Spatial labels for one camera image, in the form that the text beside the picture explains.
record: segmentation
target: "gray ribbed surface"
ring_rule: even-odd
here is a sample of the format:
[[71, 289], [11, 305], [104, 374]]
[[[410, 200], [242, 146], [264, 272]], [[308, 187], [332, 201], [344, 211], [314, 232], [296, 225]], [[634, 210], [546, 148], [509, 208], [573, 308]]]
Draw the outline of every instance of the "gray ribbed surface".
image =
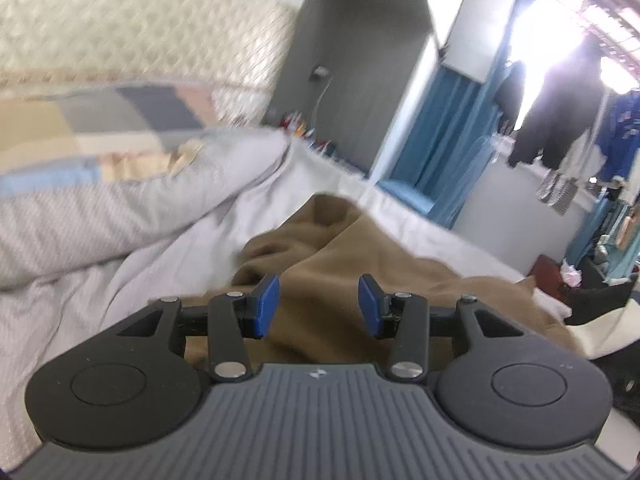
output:
[[372, 365], [266, 365], [218, 386], [197, 416], [143, 449], [85, 454], [47, 444], [16, 480], [622, 479], [590, 446], [517, 454], [450, 427], [417, 386]]

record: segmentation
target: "blue gripper pad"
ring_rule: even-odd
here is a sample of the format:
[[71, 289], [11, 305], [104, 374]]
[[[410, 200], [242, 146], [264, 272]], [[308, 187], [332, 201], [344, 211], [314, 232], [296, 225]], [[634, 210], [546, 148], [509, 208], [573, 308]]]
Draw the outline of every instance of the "blue gripper pad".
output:
[[367, 331], [373, 337], [382, 337], [382, 314], [386, 294], [370, 274], [364, 274], [358, 280], [358, 304], [362, 317], [367, 325]]
[[254, 336], [263, 338], [269, 331], [280, 299], [280, 280], [277, 276], [270, 276], [258, 283], [249, 295], [250, 301], [256, 302], [256, 316], [253, 320]]

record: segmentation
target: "gray wall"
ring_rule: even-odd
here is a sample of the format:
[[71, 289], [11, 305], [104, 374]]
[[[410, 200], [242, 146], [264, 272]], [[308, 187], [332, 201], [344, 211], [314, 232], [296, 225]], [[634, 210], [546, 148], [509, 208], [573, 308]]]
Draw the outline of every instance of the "gray wall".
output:
[[310, 118], [325, 81], [310, 82], [322, 64], [334, 75], [319, 107], [318, 137], [368, 170], [382, 144], [431, 27], [425, 0], [306, 0], [271, 113], [299, 110]]
[[465, 202], [453, 232], [526, 275], [540, 254], [564, 258], [593, 202], [580, 190], [560, 216], [536, 198], [541, 166], [507, 165], [509, 150], [489, 164]]

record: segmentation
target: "logo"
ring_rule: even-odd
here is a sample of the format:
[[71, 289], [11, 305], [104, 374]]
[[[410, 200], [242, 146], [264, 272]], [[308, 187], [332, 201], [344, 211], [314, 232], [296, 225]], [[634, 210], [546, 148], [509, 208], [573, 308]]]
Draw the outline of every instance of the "logo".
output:
[[309, 376], [314, 379], [322, 379], [325, 375], [327, 375], [327, 372], [322, 370], [322, 368], [316, 368], [316, 370], [309, 372]]

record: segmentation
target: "cable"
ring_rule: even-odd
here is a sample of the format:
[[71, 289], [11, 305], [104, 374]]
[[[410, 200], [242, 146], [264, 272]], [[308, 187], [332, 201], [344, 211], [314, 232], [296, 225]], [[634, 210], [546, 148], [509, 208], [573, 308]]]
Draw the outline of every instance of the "cable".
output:
[[446, 48], [446, 42], [445, 44], [440, 44], [440, 40], [438, 39], [438, 33], [436, 32], [436, 22], [433, 19], [433, 12], [431, 12], [431, 6], [429, 5], [428, 0], [426, 1], [426, 4], [427, 4], [427, 15], [429, 17], [430, 27], [431, 27], [431, 37], [433, 38], [433, 43], [436, 46], [436, 52], [438, 53], [438, 61], [442, 61], [445, 55], [444, 49]]
[[331, 84], [331, 81], [334, 80], [334, 75], [331, 74], [329, 76], [329, 81], [327, 81], [326, 85], [324, 86], [324, 89], [322, 89], [322, 92], [320, 92], [320, 96], [318, 97], [318, 101], [316, 101], [316, 106], [314, 106], [314, 111], [311, 113], [311, 127], [315, 128], [316, 127], [316, 119], [318, 118], [318, 108], [320, 107], [320, 103], [322, 102], [322, 98], [324, 97], [324, 94], [326, 94], [326, 91], [329, 89], [329, 85]]

